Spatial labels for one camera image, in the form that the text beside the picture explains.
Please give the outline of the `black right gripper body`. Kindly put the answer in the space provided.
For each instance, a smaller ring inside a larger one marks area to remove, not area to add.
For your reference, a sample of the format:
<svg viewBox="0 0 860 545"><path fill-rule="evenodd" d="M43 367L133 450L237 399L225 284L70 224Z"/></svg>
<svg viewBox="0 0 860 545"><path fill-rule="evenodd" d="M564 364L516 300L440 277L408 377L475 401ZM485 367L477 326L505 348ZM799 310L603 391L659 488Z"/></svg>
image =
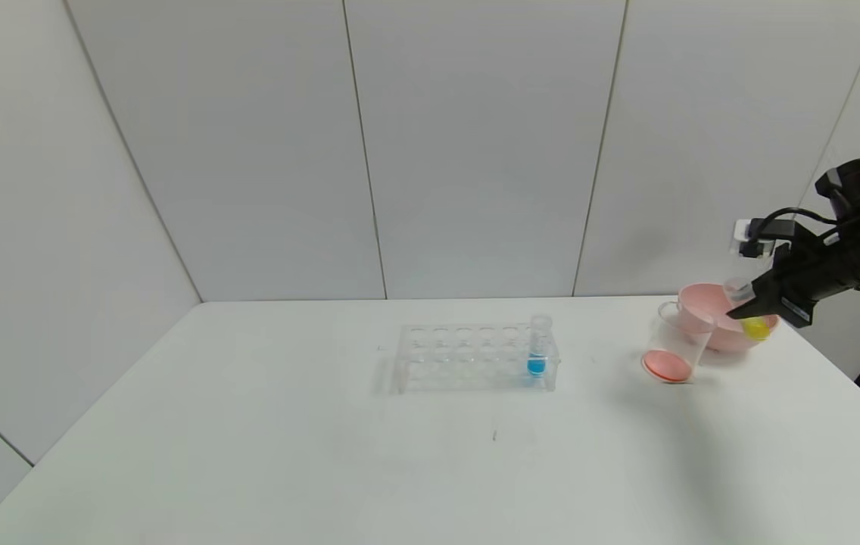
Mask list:
<svg viewBox="0 0 860 545"><path fill-rule="evenodd" d="M798 329L813 325L820 301L859 285L860 242L791 242L790 250L774 262L779 285L776 314Z"/></svg>

